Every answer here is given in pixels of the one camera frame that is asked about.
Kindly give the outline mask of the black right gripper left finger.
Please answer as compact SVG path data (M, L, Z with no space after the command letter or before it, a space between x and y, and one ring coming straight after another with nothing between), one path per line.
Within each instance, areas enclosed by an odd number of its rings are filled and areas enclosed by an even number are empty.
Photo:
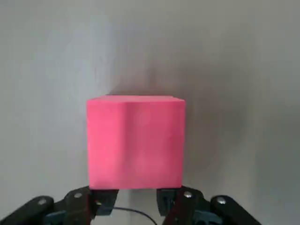
M89 225L96 216L109 216L117 189L88 186L68 192L60 201L47 195L34 197L0 220L2 225Z

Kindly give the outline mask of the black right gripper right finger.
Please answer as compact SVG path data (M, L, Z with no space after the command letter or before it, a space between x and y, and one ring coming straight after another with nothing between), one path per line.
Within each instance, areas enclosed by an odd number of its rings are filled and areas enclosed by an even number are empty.
M257 225L233 198L216 195L206 200L190 187L157 189L157 207L164 225Z

